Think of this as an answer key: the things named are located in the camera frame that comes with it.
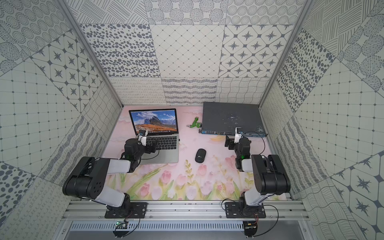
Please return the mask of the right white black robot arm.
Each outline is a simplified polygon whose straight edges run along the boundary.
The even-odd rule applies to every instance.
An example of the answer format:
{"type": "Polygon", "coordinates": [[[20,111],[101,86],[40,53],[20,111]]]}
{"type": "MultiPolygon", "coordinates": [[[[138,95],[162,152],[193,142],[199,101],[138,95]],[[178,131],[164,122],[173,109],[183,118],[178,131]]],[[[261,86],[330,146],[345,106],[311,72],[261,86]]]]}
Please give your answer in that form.
{"type": "Polygon", "coordinates": [[[235,151],[237,170],[254,176],[255,187],[243,192],[239,198],[241,211],[261,210],[268,197],[290,192],[291,181],[278,155],[252,155],[251,141],[241,134],[233,138],[226,136],[225,147],[235,151]]]}

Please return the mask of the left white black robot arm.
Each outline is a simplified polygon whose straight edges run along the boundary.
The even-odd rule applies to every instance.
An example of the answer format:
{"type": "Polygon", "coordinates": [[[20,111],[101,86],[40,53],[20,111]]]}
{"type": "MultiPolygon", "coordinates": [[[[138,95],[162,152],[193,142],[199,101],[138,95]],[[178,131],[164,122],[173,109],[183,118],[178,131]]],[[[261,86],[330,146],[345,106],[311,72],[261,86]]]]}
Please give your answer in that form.
{"type": "Polygon", "coordinates": [[[120,159],[83,157],[65,180],[63,194],[88,199],[107,206],[109,211],[128,211],[130,196],[106,186],[108,175],[133,173],[140,165],[144,154],[155,153],[157,141],[147,137],[129,139],[120,159]]]}

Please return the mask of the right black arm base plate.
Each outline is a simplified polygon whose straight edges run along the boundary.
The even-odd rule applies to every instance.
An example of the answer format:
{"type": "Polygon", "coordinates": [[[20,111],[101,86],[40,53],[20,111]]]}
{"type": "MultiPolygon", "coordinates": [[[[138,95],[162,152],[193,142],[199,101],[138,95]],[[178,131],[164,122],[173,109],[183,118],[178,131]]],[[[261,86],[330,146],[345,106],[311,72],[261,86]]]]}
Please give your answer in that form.
{"type": "Polygon", "coordinates": [[[226,211],[227,219],[254,219],[258,217],[259,219],[266,218],[266,212],[263,206],[250,207],[245,205],[241,207],[238,202],[224,202],[224,209],[226,211]]]}

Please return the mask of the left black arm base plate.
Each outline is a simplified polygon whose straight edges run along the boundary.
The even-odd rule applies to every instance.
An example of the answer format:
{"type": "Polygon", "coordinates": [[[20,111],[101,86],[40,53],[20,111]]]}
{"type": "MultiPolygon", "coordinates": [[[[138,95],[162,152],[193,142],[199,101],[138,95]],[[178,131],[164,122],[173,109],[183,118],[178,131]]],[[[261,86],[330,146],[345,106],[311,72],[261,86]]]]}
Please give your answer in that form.
{"type": "Polygon", "coordinates": [[[107,206],[106,219],[144,219],[147,212],[147,202],[123,203],[121,207],[107,206]]]}

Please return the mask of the black wireless mouse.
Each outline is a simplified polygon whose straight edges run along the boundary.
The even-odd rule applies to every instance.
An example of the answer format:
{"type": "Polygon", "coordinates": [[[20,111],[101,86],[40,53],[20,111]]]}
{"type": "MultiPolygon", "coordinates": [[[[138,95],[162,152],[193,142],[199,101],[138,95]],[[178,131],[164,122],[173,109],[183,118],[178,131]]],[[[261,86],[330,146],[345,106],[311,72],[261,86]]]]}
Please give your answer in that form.
{"type": "Polygon", "coordinates": [[[198,149],[196,156],[195,156],[195,161],[199,164],[203,163],[205,161],[207,151],[205,149],[198,149]]]}

